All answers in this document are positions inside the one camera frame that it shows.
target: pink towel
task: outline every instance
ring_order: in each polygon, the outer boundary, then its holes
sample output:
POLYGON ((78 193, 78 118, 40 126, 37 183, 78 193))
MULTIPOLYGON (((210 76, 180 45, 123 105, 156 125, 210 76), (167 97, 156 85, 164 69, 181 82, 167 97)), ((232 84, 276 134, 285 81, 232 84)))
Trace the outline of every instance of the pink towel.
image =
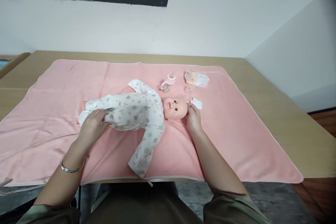
MULTIPOLYGON (((275 141, 226 71, 218 66, 113 64, 60 59, 29 89, 23 101, 0 123, 0 180, 8 186, 45 183, 77 138, 76 124, 83 101, 107 94, 133 92, 127 86, 140 79, 158 90, 172 71, 176 83, 162 97, 202 101, 202 126, 218 151, 242 181, 299 183, 302 175, 275 141), (206 88, 191 96, 184 73, 208 75, 206 88)), ((81 184, 98 180, 137 178, 128 161, 142 139, 143 130, 120 132, 108 128, 90 151, 81 184)), ((204 180, 192 140, 181 121, 166 122, 146 179, 204 180)))

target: right hand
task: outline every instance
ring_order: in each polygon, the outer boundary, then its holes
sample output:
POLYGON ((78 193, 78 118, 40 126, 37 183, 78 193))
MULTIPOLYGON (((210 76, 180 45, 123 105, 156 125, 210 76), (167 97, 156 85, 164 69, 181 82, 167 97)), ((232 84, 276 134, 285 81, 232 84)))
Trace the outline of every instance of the right hand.
POLYGON ((201 125, 201 113, 194 104, 187 103, 188 115, 187 115, 187 129, 190 133, 196 133, 202 130, 201 125))

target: doll head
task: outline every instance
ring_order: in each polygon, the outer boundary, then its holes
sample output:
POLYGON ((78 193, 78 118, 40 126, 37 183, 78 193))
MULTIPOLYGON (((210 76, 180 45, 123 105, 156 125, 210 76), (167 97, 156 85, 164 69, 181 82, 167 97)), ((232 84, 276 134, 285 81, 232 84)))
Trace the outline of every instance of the doll head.
POLYGON ((185 101, 176 97, 165 97, 162 99, 163 114, 168 121, 182 119, 188 112, 185 101))

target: white cloth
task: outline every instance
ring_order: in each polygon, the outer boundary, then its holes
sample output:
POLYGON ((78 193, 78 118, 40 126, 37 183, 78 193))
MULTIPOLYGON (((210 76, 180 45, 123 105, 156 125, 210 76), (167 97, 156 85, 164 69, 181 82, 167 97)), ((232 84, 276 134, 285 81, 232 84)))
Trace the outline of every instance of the white cloth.
POLYGON ((131 169, 143 178, 152 160, 153 151, 165 128, 162 100, 158 93, 138 79, 128 84, 136 93, 109 94, 101 99, 86 102, 85 111, 79 116, 82 125, 85 118, 96 109, 108 111, 105 121, 119 131, 144 128, 145 134, 129 161, 131 169))
POLYGON ((196 108, 202 109, 202 102, 197 100, 196 98, 193 98, 192 100, 190 100, 190 103, 194 104, 196 108))

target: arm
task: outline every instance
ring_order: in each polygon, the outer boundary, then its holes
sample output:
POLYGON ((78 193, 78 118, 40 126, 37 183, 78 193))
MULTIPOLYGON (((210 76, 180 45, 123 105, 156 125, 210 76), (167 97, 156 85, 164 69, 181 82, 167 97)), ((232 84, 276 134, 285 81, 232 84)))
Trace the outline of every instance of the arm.
POLYGON ((188 104, 187 129, 194 141, 209 186, 229 193, 247 194, 238 176, 203 131, 200 111, 194 104, 188 104))
MULTIPOLYGON (((84 162, 89 148, 102 135, 110 123, 103 123, 102 119, 107 114, 103 110, 95 110, 88 115, 83 123, 78 138, 72 143, 63 159, 63 166, 76 169, 84 162)), ((83 169, 75 173, 67 173, 60 166, 37 197, 34 205, 48 205, 52 207, 67 207, 73 200, 79 186, 83 169)))
POLYGON ((162 129, 159 129, 159 126, 156 125, 147 125, 145 127, 142 141, 128 163, 131 169, 140 178, 144 178, 151 163, 154 148, 160 141, 162 133, 165 130, 164 125, 161 125, 161 127, 162 129))
POLYGON ((134 91, 137 93, 147 94, 147 92, 150 92, 150 91, 156 92, 150 86, 146 85, 145 83, 143 83, 141 80, 138 80, 138 79, 131 80, 128 85, 131 88, 133 88, 134 91))

